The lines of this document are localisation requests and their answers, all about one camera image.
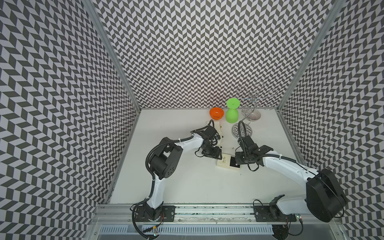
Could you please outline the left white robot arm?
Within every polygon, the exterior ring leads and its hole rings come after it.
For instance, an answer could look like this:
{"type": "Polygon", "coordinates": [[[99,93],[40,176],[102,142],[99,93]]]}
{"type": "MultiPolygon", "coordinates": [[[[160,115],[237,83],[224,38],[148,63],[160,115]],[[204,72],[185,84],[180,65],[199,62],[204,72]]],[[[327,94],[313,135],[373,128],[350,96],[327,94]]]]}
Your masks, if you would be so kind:
{"type": "Polygon", "coordinates": [[[202,156],[216,160],[222,159],[222,150],[218,146],[221,135],[210,120],[202,128],[191,131],[191,136],[184,139],[171,140],[167,137],[148,153],[145,166],[152,176],[151,191],[143,201],[133,204],[130,210],[142,205],[150,210],[161,208],[164,203],[166,179],[176,170],[183,153],[194,150],[202,151],[202,156]]]}

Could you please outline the cream jewelry box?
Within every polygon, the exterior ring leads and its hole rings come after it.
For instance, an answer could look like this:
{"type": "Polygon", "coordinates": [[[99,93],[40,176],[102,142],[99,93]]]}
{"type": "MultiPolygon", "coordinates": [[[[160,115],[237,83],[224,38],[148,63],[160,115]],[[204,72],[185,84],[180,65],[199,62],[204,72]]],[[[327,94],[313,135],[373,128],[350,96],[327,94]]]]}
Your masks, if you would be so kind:
{"type": "Polygon", "coordinates": [[[216,146],[219,148],[222,148],[222,142],[223,142],[223,139],[218,140],[216,146]]]}
{"type": "Polygon", "coordinates": [[[221,127],[221,124],[220,124],[220,121],[214,121],[214,120],[210,120],[210,121],[207,121],[207,124],[212,126],[212,127],[215,127],[216,131],[218,132],[218,134],[220,136],[222,136],[222,127],[221,127]]]}
{"type": "Polygon", "coordinates": [[[216,166],[232,170],[240,169],[240,165],[236,163],[235,157],[229,154],[222,154],[222,159],[217,160],[216,166]]]}

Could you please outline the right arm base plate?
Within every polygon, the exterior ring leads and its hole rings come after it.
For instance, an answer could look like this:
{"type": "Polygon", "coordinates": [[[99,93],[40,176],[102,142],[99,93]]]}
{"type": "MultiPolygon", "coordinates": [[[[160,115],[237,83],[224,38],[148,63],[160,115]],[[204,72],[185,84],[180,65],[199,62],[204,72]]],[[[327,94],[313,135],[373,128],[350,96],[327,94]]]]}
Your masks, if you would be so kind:
{"type": "Polygon", "coordinates": [[[266,223],[294,223],[298,219],[294,214],[285,215],[275,207],[270,206],[254,206],[254,214],[257,222],[266,223]]]}

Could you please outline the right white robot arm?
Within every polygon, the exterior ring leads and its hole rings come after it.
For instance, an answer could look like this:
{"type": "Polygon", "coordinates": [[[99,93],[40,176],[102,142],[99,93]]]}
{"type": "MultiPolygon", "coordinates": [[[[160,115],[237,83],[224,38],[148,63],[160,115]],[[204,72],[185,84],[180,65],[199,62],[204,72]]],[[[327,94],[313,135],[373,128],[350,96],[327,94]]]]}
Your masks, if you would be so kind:
{"type": "Polygon", "coordinates": [[[280,218],[311,214],[318,220],[328,223],[333,218],[341,218],[345,214],[347,197],[335,174],[328,170],[317,170],[300,164],[298,161],[278,154],[273,148],[263,145],[259,147],[247,134],[243,121],[237,124],[238,143],[242,149],[235,153],[238,165],[256,164],[258,167],[272,169],[305,190],[304,194],[275,197],[267,209],[272,221],[280,218]]]}

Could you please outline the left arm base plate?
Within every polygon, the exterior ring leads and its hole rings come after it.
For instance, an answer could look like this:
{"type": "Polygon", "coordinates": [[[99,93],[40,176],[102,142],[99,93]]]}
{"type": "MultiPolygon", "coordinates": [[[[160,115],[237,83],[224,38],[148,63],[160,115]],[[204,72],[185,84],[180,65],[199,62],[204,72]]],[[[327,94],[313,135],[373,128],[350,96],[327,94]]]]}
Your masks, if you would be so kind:
{"type": "Polygon", "coordinates": [[[175,219],[175,206],[159,206],[156,209],[147,205],[138,206],[134,213],[134,220],[137,222],[173,222],[175,219]]]}

